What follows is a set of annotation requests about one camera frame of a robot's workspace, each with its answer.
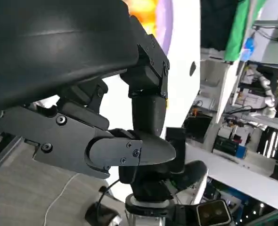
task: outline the white cable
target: white cable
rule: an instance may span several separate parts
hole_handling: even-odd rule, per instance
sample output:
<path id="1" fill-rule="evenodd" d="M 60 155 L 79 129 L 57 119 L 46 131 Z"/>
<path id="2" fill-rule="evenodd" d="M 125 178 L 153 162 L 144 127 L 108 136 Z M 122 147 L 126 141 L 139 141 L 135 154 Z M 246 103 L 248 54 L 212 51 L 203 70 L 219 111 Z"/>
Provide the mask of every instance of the white cable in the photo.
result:
<path id="1" fill-rule="evenodd" d="M 74 176 L 72 176 L 72 177 L 68 180 L 68 182 L 65 184 L 64 188 L 62 189 L 62 191 L 61 191 L 61 193 L 58 195 L 58 197 L 56 197 L 56 199 L 49 205 L 49 207 L 48 207 L 48 209 L 47 209 L 47 211 L 46 211 L 46 213 L 45 213 L 45 220 L 44 220 L 43 226 L 46 226 L 46 223 L 47 223 L 47 214 L 48 214 L 49 210 L 51 209 L 51 207 L 52 207 L 52 206 L 56 203 L 56 201 L 63 195 L 63 193 L 64 193 L 65 189 L 67 188 L 67 186 L 69 185 L 69 183 L 70 183 L 75 177 L 77 177 L 78 175 L 79 175 L 79 173 L 76 173 Z"/>

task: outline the green cloth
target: green cloth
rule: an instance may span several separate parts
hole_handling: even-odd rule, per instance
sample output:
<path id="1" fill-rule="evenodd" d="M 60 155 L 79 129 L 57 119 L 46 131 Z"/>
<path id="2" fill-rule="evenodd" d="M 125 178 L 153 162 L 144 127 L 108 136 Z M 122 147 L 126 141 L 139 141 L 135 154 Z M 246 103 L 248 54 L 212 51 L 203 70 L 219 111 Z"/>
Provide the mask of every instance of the green cloth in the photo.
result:
<path id="1" fill-rule="evenodd" d="M 265 1 L 266 0 L 257 0 L 253 13 L 253 23 L 257 17 L 258 12 L 263 7 Z M 234 17 L 234 22 L 230 32 L 229 40 L 225 49 L 225 61 L 236 61 L 239 57 L 246 31 L 249 6 L 249 0 L 241 1 L 237 6 L 237 11 Z"/>

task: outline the screw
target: screw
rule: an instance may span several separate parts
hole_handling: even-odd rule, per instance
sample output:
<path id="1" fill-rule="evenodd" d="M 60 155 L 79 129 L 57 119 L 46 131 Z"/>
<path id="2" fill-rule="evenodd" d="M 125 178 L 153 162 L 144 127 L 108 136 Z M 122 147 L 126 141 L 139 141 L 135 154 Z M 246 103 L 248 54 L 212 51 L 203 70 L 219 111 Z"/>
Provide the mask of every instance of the screw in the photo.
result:
<path id="1" fill-rule="evenodd" d="M 126 144 L 126 147 L 127 147 L 127 148 L 130 148 L 130 147 L 131 147 L 131 142 L 128 142 L 128 143 Z"/>
<path id="2" fill-rule="evenodd" d="M 52 151 L 52 144 L 50 143 L 45 143 L 41 146 L 41 150 L 44 152 L 44 153 L 50 153 Z"/>
<path id="3" fill-rule="evenodd" d="M 58 116 L 58 117 L 56 118 L 56 123 L 57 123 L 58 125 L 60 125 L 60 126 L 65 125 L 65 124 L 67 123 L 67 118 L 66 118 L 65 116 L 63 116 L 63 115 Z"/>
<path id="4" fill-rule="evenodd" d="M 124 158 L 124 157 L 121 158 L 121 159 L 120 159 L 120 163 L 121 163 L 121 164 L 125 164 L 125 163 L 126 163 L 126 158 Z"/>
<path id="5" fill-rule="evenodd" d="M 139 150 L 138 149 L 135 149 L 135 151 L 133 151 L 133 156 L 136 158 L 138 157 L 140 154 Z"/>
<path id="6" fill-rule="evenodd" d="M 99 97 L 103 96 L 103 91 L 100 87 L 97 89 L 97 96 L 99 96 Z"/>

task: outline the purple ring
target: purple ring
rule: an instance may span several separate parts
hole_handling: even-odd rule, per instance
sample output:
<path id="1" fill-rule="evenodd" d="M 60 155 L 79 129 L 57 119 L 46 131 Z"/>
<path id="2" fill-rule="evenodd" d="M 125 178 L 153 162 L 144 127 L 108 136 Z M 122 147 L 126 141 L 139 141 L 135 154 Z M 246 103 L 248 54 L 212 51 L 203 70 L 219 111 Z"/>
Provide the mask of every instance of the purple ring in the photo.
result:
<path id="1" fill-rule="evenodd" d="M 172 0 L 159 0 L 156 8 L 156 38 L 167 55 L 172 40 Z"/>

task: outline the orange light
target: orange light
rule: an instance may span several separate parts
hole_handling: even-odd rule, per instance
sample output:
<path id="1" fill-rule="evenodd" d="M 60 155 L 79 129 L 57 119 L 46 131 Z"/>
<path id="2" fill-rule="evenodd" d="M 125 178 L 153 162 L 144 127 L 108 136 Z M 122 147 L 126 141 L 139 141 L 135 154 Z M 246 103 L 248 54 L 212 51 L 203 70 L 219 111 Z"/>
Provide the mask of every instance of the orange light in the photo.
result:
<path id="1" fill-rule="evenodd" d="M 138 18 L 148 34 L 156 35 L 156 7 L 158 0 L 124 0 L 129 13 Z"/>

